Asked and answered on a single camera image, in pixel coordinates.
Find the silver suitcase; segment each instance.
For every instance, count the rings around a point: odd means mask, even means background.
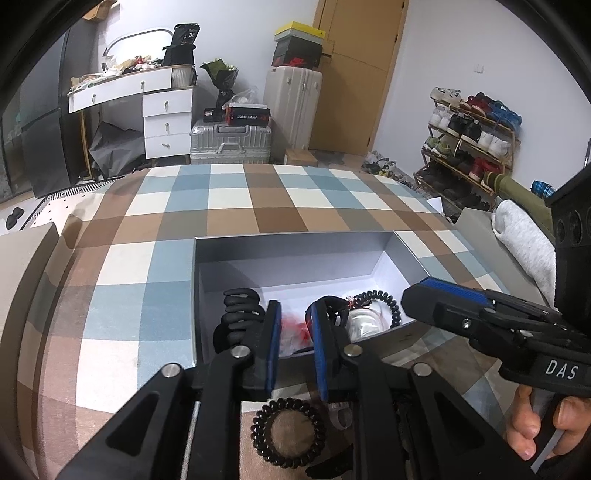
[[[271,128],[199,121],[191,131],[191,163],[269,163]]]

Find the white suitcase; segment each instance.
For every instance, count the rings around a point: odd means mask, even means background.
[[[271,109],[271,157],[283,160],[288,148],[308,149],[322,74],[297,67],[274,67],[267,74],[264,102]]]

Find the plaid bedsheet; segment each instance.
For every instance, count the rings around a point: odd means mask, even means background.
[[[51,202],[35,221],[63,227],[66,244],[61,264],[48,267],[57,273],[48,276],[66,273],[53,280],[46,322],[29,325],[34,342],[25,345],[25,338],[23,352],[32,353],[20,360],[22,444],[42,479],[55,478],[162,365],[192,366],[195,237],[395,231],[432,276],[505,291],[452,224],[385,177],[250,164],[159,167],[83,197]],[[499,378],[494,359],[438,329],[386,359],[418,360],[432,364],[501,428],[515,387]],[[306,385],[276,396],[286,394],[314,396]],[[280,470],[257,457],[249,422],[258,407],[243,405],[241,478],[306,478],[303,469]],[[329,428],[321,459],[344,447],[341,433]]]

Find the metal screw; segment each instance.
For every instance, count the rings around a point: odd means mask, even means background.
[[[246,345],[236,345],[230,353],[234,358],[246,358],[251,354],[251,350]]]
[[[181,368],[178,364],[168,364],[162,367],[161,372],[166,378],[172,378],[181,372]]]
[[[345,348],[343,348],[343,352],[346,356],[355,357],[361,355],[363,353],[363,349],[359,345],[353,345],[350,343]]]
[[[413,370],[419,377],[428,377],[433,373],[433,369],[427,364],[416,364]]]

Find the wooden door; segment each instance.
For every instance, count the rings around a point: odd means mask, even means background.
[[[394,69],[408,0],[319,0],[322,90],[311,149],[365,155]]]

